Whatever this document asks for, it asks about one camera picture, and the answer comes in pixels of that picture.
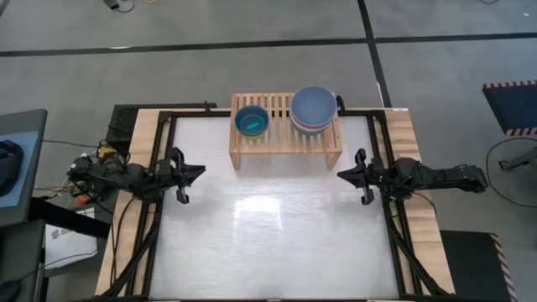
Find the blue pad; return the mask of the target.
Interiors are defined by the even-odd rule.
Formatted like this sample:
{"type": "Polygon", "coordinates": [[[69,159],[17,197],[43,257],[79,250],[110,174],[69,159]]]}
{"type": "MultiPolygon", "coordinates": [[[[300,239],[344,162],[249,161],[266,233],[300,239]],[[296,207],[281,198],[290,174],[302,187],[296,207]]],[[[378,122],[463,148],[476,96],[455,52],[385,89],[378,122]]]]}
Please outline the blue pad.
{"type": "Polygon", "coordinates": [[[0,196],[0,209],[22,207],[31,199],[42,145],[42,133],[35,131],[0,135],[0,141],[6,139],[21,146],[23,162],[16,185],[7,195],[0,196]]]}

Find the black perforated box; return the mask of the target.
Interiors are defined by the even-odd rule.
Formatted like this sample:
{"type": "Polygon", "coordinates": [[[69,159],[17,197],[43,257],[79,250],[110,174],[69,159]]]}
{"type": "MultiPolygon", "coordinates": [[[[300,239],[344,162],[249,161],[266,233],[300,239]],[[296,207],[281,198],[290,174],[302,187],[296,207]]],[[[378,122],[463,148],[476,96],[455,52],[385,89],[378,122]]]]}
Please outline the black perforated box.
{"type": "Polygon", "coordinates": [[[138,116],[138,106],[116,105],[108,123],[105,140],[115,149],[128,149],[138,116]]]}

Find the black bar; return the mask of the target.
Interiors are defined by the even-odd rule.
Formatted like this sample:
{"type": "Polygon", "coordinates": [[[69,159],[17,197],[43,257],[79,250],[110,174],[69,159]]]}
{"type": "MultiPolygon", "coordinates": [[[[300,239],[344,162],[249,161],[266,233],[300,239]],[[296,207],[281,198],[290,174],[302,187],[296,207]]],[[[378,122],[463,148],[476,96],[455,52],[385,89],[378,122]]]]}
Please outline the black bar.
{"type": "Polygon", "coordinates": [[[29,219],[43,220],[54,227],[102,239],[107,239],[110,231],[110,225],[104,221],[78,214],[39,198],[33,198],[30,202],[29,219]]]}

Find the black headset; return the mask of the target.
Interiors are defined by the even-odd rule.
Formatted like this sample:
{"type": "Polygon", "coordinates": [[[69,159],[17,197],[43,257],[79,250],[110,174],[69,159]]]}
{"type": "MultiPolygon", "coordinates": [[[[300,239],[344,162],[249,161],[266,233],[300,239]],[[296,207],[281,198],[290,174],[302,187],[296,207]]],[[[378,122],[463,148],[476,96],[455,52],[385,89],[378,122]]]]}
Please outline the black headset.
{"type": "Polygon", "coordinates": [[[23,149],[11,140],[0,141],[0,196],[16,185],[23,162],[23,149]]]}

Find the white bowl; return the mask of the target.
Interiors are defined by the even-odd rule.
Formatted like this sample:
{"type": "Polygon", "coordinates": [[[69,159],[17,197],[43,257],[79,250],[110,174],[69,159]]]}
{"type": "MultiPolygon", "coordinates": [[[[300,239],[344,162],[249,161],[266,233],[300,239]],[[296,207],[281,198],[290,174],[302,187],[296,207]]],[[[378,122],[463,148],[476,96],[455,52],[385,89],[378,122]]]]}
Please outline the white bowl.
{"type": "Polygon", "coordinates": [[[300,128],[298,125],[295,125],[295,130],[298,133],[304,134],[306,136],[315,136],[315,135],[318,135],[318,134],[322,134],[323,132],[325,132],[325,130],[327,130],[327,128],[308,129],[308,128],[300,128]]]}

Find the grey-blue bowl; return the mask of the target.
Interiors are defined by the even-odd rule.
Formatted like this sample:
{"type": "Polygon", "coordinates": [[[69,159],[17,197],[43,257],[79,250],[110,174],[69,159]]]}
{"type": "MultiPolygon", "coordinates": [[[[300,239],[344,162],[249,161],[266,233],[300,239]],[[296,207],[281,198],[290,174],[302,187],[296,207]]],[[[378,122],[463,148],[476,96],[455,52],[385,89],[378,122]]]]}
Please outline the grey-blue bowl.
{"type": "Polygon", "coordinates": [[[290,112],[300,123],[320,127],[332,120],[337,111],[335,95],[321,86],[307,86],[292,97],[290,112]]]}

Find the turquoise bowl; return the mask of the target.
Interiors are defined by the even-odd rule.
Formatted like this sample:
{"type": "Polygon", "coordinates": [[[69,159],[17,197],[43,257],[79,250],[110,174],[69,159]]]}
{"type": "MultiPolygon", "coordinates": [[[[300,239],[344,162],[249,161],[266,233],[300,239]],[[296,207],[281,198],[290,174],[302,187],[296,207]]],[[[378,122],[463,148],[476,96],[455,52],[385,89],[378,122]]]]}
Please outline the turquoise bowl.
{"type": "Polygon", "coordinates": [[[237,111],[234,122],[243,136],[256,137],[264,134],[269,127],[269,115],[263,107],[250,105],[237,111]]]}

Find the black aluminium table frame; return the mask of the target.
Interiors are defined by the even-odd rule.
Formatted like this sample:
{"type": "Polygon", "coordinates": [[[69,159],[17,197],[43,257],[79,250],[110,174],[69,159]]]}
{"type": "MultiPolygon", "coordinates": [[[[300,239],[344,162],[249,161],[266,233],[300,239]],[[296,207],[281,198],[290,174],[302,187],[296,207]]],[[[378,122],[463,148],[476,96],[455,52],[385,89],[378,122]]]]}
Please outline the black aluminium table frame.
{"type": "MultiPolygon", "coordinates": [[[[159,130],[159,119],[165,121],[172,117],[229,117],[229,108],[214,108],[205,112],[200,108],[143,108],[138,111],[133,126],[133,135],[129,146],[132,161],[144,166],[149,165],[153,154],[164,151],[164,143],[171,141],[171,132],[159,130]]],[[[350,108],[346,115],[370,117],[374,121],[373,141],[384,148],[383,155],[389,160],[396,157],[420,156],[415,133],[406,108],[350,108]]],[[[446,260],[437,218],[433,206],[429,203],[430,195],[415,196],[407,201],[406,217],[403,222],[408,227],[409,240],[414,244],[416,257],[420,258],[430,276],[443,287],[453,293],[455,291],[451,272],[446,260]]],[[[114,231],[107,238],[107,246],[102,260],[102,267],[97,281],[96,293],[103,294],[110,287],[112,279],[108,274],[112,271],[112,263],[117,263],[117,269],[124,269],[128,260],[137,251],[138,234],[146,234],[150,223],[156,219],[155,214],[142,211],[143,203],[132,201],[129,193],[120,191],[110,197],[116,202],[112,216],[114,231]]],[[[122,285],[118,295],[149,296],[150,269],[154,261],[156,246],[152,245],[143,254],[140,263],[135,266],[132,275],[122,285]]]]}

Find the grey side desk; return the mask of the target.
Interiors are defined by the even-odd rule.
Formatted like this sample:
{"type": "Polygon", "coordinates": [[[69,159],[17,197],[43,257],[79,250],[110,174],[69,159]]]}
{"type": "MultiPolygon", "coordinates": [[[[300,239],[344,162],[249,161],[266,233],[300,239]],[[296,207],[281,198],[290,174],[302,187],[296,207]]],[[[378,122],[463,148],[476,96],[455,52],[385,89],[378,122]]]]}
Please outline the grey side desk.
{"type": "MultiPolygon", "coordinates": [[[[0,115],[0,135],[11,133],[39,132],[42,142],[48,112],[45,109],[0,115]]],[[[22,207],[0,209],[0,227],[19,224],[29,219],[29,202],[22,207]]]]}

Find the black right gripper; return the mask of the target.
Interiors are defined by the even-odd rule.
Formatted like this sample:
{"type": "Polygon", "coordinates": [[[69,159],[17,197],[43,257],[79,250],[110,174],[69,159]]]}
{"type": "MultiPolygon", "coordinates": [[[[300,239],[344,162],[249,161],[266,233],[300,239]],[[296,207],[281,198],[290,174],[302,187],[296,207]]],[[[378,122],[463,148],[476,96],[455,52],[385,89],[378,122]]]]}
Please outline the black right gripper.
{"type": "Polygon", "coordinates": [[[355,155],[357,166],[338,172],[336,175],[347,181],[355,188],[362,189],[363,196],[361,202],[364,206],[371,204],[375,197],[371,185],[380,185],[382,173],[381,169],[372,162],[366,164],[367,155],[364,148],[360,148],[355,155]]]}

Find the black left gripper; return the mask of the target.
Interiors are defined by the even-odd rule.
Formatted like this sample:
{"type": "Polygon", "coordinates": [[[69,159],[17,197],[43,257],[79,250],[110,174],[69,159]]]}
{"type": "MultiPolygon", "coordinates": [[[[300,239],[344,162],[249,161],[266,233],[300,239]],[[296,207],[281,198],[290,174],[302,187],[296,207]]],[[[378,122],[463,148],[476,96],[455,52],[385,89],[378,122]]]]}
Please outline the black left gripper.
{"type": "Polygon", "coordinates": [[[205,171],[205,165],[186,165],[183,153],[173,147],[169,151],[169,157],[158,162],[156,175],[162,189],[177,186],[176,199],[186,205],[189,203],[189,196],[185,193],[185,187],[192,185],[205,171]]]}

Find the wooden slatted shelf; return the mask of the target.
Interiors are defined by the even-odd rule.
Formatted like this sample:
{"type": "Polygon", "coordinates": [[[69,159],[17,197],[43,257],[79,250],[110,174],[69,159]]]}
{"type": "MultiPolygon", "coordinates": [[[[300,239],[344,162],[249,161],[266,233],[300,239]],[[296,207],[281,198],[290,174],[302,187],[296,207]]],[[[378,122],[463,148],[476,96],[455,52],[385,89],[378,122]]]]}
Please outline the wooden slatted shelf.
{"type": "Polygon", "coordinates": [[[338,116],[315,135],[299,133],[291,122],[291,93],[234,94],[231,101],[229,155],[234,169],[240,169],[243,155],[323,154],[326,166],[333,169],[342,154],[338,116]],[[257,138],[246,138],[236,125],[235,116],[245,106],[260,106],[268,112],[268,129],[257,138]]]}

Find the grey cabinet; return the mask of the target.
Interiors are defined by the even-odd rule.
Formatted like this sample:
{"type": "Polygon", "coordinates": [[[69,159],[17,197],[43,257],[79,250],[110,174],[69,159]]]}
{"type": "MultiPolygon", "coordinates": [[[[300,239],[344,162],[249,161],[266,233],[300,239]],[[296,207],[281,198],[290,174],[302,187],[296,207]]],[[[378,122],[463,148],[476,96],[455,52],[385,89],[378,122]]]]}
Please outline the grey cabinet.
{"type": "Polygon", "coordinates": [[[45,224],[0,228],[0,302],[39,302],[45,224]]]}

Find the white paper bag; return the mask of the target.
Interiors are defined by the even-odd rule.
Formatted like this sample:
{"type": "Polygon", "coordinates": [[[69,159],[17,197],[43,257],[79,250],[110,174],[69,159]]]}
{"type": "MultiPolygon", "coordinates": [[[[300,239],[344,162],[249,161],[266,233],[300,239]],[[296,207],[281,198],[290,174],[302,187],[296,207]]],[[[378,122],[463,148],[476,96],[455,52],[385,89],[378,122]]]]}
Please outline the white paper bag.
{"type": "Polygon", "coordinates": [[[58,226],[47,225],[44,235],[44,266],[47,269],[85,260],[97,255],[97,239],[58,226]]]}

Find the black striped floor mat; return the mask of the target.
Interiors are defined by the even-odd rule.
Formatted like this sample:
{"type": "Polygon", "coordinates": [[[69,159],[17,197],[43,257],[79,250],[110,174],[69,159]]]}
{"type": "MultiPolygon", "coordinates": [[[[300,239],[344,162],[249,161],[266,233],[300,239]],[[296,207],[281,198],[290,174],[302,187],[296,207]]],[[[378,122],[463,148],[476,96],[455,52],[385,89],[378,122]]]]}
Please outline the black striped floor mat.
{"type": "Polygon", "coordinates": [[[458,296],[487,302],[519,302],[498,235],[442,231],[441,238],[458,296]]]}
{"type": "Polygon", "coordinates": [[[482,93],[504,134],[537,135],[537,81],[484,84],[482,93]]]}

